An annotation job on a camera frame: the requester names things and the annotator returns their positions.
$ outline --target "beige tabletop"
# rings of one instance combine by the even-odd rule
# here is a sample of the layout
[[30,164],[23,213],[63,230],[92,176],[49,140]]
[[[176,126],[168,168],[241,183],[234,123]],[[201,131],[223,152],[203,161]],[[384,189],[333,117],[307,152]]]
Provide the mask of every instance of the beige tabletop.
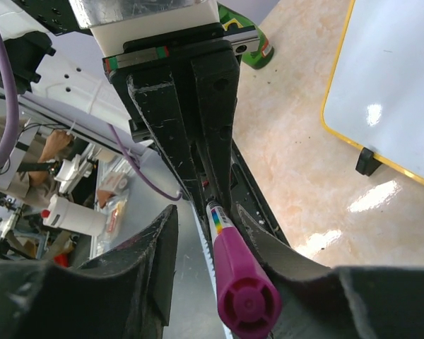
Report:
[[235,140],[289,242],[329,266],[424,265],[424,186],[382,166],[320,122],[350,0],[280,0],[261,28],[276,55],[242,67]]

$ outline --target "white bucket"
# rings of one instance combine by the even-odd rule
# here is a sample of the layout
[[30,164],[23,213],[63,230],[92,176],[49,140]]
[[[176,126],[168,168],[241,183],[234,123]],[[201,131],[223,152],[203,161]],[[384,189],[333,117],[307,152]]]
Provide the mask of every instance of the white bucket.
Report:
[[96,237],[104,230],[107,216],[96,210],[69,202],[60,196],[50,198],[49,208],[41,213],[42,223]]

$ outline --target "red lid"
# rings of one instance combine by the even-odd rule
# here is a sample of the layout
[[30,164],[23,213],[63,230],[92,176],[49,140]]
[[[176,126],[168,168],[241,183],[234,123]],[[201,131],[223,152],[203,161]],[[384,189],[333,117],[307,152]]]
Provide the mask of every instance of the red lid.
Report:
[[48,218],[48,217],[49,217],[49,215],[50,215],[50,211],[49,211],[49,210],[43,210],[43,211],[41,212],[41,217],[43,217],[44,219],[45,219],[45,218]]

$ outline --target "yellow whiteboard edge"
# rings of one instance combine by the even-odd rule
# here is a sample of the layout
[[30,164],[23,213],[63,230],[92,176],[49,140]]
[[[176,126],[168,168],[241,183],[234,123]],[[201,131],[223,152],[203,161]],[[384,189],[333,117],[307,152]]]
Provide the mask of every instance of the yellow whiteboard edge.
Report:
[[[331,74],[329,76],[328,83],[326,85],[325,96],[324,96],[324,99],[322,101],[322,110],[321,110],[321,114],[320,114],[320,121],[321,121],[322,126],[324,127],[324,129],[326,131],[328,131],[329,133],[333,134],[334,136],[344,140],[345,142],[352,145],[353,147],[356,147],[358,150],[362,150],[364,147],[362,145],[360,145],[359,143],[356,143],[355,141],[343,136],[342,134],[334,131],[333,129],[330,129],[328,127],[328,125],[326,124],[325,118],[324,118],[326,101],[327,101],[328,95],[330,93],[331,84],[333,83],[333,77],[334,77],[334,73],[336,71],[336,67],[338,66],[339,56],[341,55],[342,46],[344,45],[344,40],[346,38],[348,24],[350,23],[350,20],[351,20],[355,1],[356,0],[351,0],[351,3],[348,7],[348,11],[347,11],[347,15],[346,15],[346,22],[344,23],[344,29],[343,29],[342,34],[341,34],[341,39],[339,40],[338,50],[336,51],[336,56],[334,57],[333,66],[331,68]],[[395,162],[392,162],[391,160],[386,159],[385,157],[382,157],[381,155],[378,155],[378,154],[374,154],[374,159],[379,160],[380,162],[386,164],[387,166],[390,166],[391,168],[395,169],[396,171],[398,171],[402,174],[405,174],[407,177],[410,177],[413,180],[416,180],[420,184],[424,185],[424,178],[418,176],[417,174],[414,174],[414,173],[408,171],[407,169],[403,168],[402,166],[396,164]]]

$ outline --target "marker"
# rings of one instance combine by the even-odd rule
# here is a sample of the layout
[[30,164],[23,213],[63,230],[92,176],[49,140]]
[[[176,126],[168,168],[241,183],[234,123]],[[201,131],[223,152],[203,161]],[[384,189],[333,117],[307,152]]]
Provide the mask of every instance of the marker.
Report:
[[215,201],[207,205],[217,282],[218,315],[242,339],[267,338],[281,313],[281,296],[238,229]]

